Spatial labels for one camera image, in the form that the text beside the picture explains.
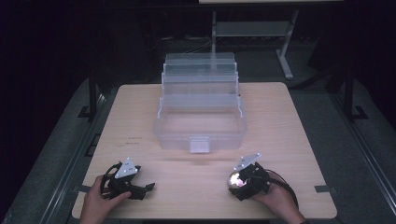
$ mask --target wire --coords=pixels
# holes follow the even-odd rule
[[[281,175],[279,175],[277,172],[272,171],[272,170],[267,170],[267,169],[265,169],[265,171],[266,171],[266,172],[271,172],[271,173],[273,173],[274,175],[277,175],[277,177],[279,177],[285,184],[288,183],[288,182],[286,182],[286,180],[285,180]]]
[[[204,43],[203,45],[196,47],[195,49],[189,49],[187,51],[184,51],[183,53],[194,53],[196,51],[199,51],[200,49],[204,49],[206,46],[210,45],[211,43],[212,43],[212,41],[209,40],[206,43]]]
[[[281,181],[276,180],[276,179],[273,179],[273,178],[271,178],[271,177],[269,178],[268,181],[271,182],[271,183],[277,184],[277,185],[279,185],[280,187],[286,189],[286,190],[290,193],[291,198],[294,200],[294,203],[296,204],[296,206],[297,206],[297,208],[298,208],[297,195],[296,195],[296,193],[294,192],[294,190],[291,188],[291,186],[290,186],[289,184],[284,183],[284,182],[281,182]]]
[[[100,194],[101,194],[101,195],[104,194],[103,190],[104,190],[104,188],[105,188],[105,183],[106,183],[107,180],[108,180],[108,173],[110,173],[111,170],[113,170],[113,169],[115,169],[115,168],[118,168],[118,166],[120,166],[120,164],[112,165],[110,168],[108,168],[108,170],[106,171],[106,173],[103,175],[102,182],[100,183]]]
[[[344,222],[341,220],[340,217],[335,217],[334,219],[335,219],[338,223],[344,224]]]

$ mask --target clear plastic container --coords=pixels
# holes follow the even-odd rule
[[[168,54],[154,133],[164,149],[236,149],[246,132],[232,53]]]

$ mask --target black cable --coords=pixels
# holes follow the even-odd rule
[[[296,194],[295,194],[295,192],[294,192],[294,190],[291,188],[291,186],[285,181],[285,179],[282,177],[282,176],[280,176],[279,174],[277,174],[277,173],[275,173],[275,172],[273,172],[275,175],[277,175],[277,176],[279,176],[279,178],[283,181],[279,181],[279,180],[276,180],[276,179],[273,179],[273,178],[263,178],[262,176],[258,176],[258,175],[250,175],[248,178],[256,178],[256,179],[260,179],[260,180],[264,180],[264,181],[267,181],[267,182],[270,182],[270,183],[274,183],[274,184],[276,184],[276,185],[279,185],[280,187],[282,187],[282,188],[284,188],[285,190],[287,190],[289,193],[290,193],[290,195],[291,195],[291,198],[294,200],[294,203],[296,204],[296,206],[297,206],[297,208],[299,207],[299,205],[298,205],[298,201],[297,201],[297,196],[296,196]]]
[[[205,48],[211,46],[211,44],[212,44],[212,40],[209,40],[209,41],[206,42],[205,44],[203,44],[203,45],[201,45],[201,46],[199,46],[199,47],[196,47],[196,48],[194,48],[194,49],[189,49],[189,50],[187,50],[187,51],[184,51],[183,53],[194,53],[194,52],[196,52],[196,51],[199,51],[199,50],[201,50],[201,49],[205,49]]]
[[[102,182],[100,183],[100,194],[103,195],[103,190],[105,188],[105,183],[108,180],[108,174],[110,173],[111,170],[118,168],[118,166],[120,166],[120,164],[115,164],[112,165],[110,168],[108,168],[108,170],[106,171],[106,173],[104,174],[103,178],[102,178]]]
[[[281,176],[281,175],[279,175],[277,172],[275,172],[275,171],[272,171],[272,170],[268,170],[268,169],[264,169],[267,173],[268,172],[271,172],[271,173],[273,173],[274,175],[277,175],[277,177],[279,177],[283,182],[285,182],[286,184],[288,183],[288,182],[286,182],[286,180]]]
[[[338,223],[344,224],[344,222],[341,220],[340,217],[335,217],[334,219],[335,219]]]

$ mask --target finger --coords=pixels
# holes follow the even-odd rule
[[[121,203],[122,201],[124,201],[125,199],[131,197],[131,192],[130,191],[126,191],[123,192],[122,194],[120,194],[119,196],[111,199],[110,201],[108,201],[108,204],[111,208],[114,208],[115,206],[117,206],[119,203]]]
[[[92,192],[100,192],[100,184],[102,182],[103,176],[99,175],[95,178],[95,182],[93,182],[92,187],[90,189],[90,191]]]

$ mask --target floor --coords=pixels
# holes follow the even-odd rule
[[[318,73],[307,66],[316,42],[293,41],[287,59],[294,79],[286,80],[275,53],[282,41],[236,39],[223,42],[219,51],[234,52],[240,82],[276,81],[293,87]],[[170,52],[208,52],[208,48],[200,48],[203,43],[164,40],[160,58],[163,59]],[[333,219],[311,220],[311,223],[396,223],[396,213],[389,206],[390,199],[387,198],[384,183],[381,184],[375,175],[378,174],[378,167],[365,156],[367,153],[372,154],[379,164],[379,171],[383,172],[391,186],[396,186],[396,132],[357,80],[354,82],[354,105],[360,105],[368,119],[357,119],[353,123],[347,120],[340,106],[344,91],[341,89],[337,93],[328,93],[328,81],[329,77],[325,77],[302,90],[290,90],[321,172],[332,189],[332,198],[338,211],[337,217]],[[149,83],[161,83],[160,74]],[[81,108],[89,103],[88,80],[81,83],[3,223],[78,223],[70,215],[71,210],[117,90],[115,86],[110,93],[101,95],[97,102],[98,113],[88,122],[88,119],[78,117]],[[142,221],[109,219],[106,223]],[[283,222],[271,220],[271,223]]]

